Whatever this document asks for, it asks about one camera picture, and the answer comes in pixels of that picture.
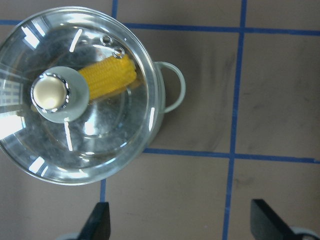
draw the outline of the pot lid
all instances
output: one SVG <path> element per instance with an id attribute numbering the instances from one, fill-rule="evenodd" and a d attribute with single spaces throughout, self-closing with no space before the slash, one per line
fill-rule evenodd
<path id="1" fill-rule="evenodd" d="M 158 101 L 149 54 L 101 12 L 49 9 L 0 45 L 0 145 L 39 179 L 80 185 L 116 173 L 148 144 Z"/>

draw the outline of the pot handle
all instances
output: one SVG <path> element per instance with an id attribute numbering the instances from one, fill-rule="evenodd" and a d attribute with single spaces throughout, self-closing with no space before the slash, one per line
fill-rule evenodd
<path id="1" fill-rule="evenodd" d="M 167 106 L 164 109 L 164 113 L 168 113 L 168 112 L 171 112 L 172 110 L 176 109 L 182 103 L 183 99 L 185 98 L 186 81 L 185 81 L 185 78 L 184 78 L 184 75 L 182 74 L 182 72 L 175 65 L 168 63 L 168 62 L 165 62 L 165 61 L 156 61 L 154 63 L 157 65 L 159 70 L 162 68 L 167 68 L 167 69 L 174 71 L 180 80 L 180 95 L 179 95 L 178 99 L 175 101 L 175 103 L 171 104 L 170 106 Z"/>

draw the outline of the corn on the cob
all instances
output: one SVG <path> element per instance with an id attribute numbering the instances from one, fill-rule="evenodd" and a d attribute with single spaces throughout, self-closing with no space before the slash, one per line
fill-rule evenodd
<path id="1" fill-rule="evenodd" d="M 90 100 L 118 91 L 137 77 L 135 65 L 127 54 L 123 58 L 110 56 L 80 69 L 79 73 L 88 83 Z"/>

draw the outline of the floor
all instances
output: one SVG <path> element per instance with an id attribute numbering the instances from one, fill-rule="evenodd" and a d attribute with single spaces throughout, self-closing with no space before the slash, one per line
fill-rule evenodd
<path id="1" fill-rule="evenodd" d="M 180 68 L 186 97 L 154 142 L 106 181 L 61 186 L 0 153 L 0 239 L 78 232 L 108 201 L 112 240 L 253 240 L 251 199 L 320 234 L 318 0 L 0 0 L 0 41 L 20 20 L 84 6 Z M 179 92 L 164 72 L 167 101 Z"/>

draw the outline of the cooking pot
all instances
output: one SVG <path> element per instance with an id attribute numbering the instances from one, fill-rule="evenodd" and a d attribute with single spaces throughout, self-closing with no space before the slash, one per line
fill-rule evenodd
<path id="1" fill-rule="evenodd" d="M 134 63 L 136 84 L 89 100 L 87 85 L 80 77 L 74 81 L 77 71 L 123 53 Z M 179 97 L 170 106 L 162 68 L 180 81 Z M 44 76 L 64 84 L 63 107 L 46 111 L 35 103 L 35 82 Z M 164 113 L 181 104 L 186 85 L 177 67 L 153 62 L 117 20 L 89 8 L 60 7 L 22 21 L 0 45 L 0 90 L 0 146 L 7 155 L 38 179 L 82 185 L 136 158 L 157 134 Z M 52 91 L 49 85 L 38 94 Z"/>

